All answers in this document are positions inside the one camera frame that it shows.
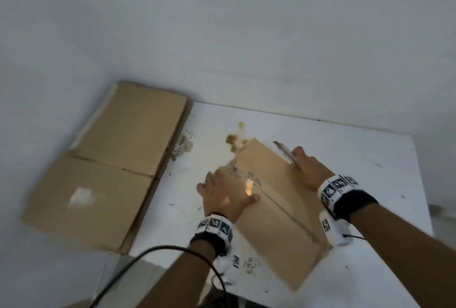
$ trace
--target cardboard box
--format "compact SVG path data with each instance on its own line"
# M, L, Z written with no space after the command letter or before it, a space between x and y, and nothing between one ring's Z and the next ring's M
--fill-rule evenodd
M331 249L318 214L316 192L306 192L300 173L256 139L222 169L230 200L260 194L235 226L294 290Z
M128 253L190 110L185 96L119 82L32 191L22 220Z

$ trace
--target wire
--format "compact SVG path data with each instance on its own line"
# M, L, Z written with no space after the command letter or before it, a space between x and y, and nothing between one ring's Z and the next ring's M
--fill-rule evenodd
M188 249L188 248L184 248L184 247L179 247L179 246L157 246L157 247L152 247L152 248L149 248L149 249L146 249L145 251L143 251L141 254L139 254L137 257L135 257L132 261L130 261L123 269L121 269L110 281L108 284L106 284L106 286L103 288L103 290L100 291L100 293L95 297L95 299L92 301L92 303L90 304L90 306L88 306L88 308L94 308L96 307L101 299L106 295L106 293L110 290L110 288L128 271L130 270L130 268L138 261L140 260L143 256L151 253L151 252L154 252L154 251L158 251L158 250L161 250L161 249L171 249L171 250L175 250L175 251L182 251L182 252L185 252L185 253L189 253L189 254L192 254L202 260L205 261L206 264L209 265L209 267L214 271L215 273L215 276L217 276L217 278L219 279L220 281L220 284L222 285L222 289L223 289L223 294L225 296L225 299L227 300L227 303L228 303L228 297L227 297L227 290L225 288L225 283L223 282L223 279L222 277L220 276L219 272L215 269L214 265L211 264L211 262L206 259L204 256L202 256L200 253L197 253L195 251L192 251L191 249Z
M348 235L348 234L342 234L344 237L353 237L353 238L359 238L360 240L366 240L364 237L361 236L354 236L354 235Z

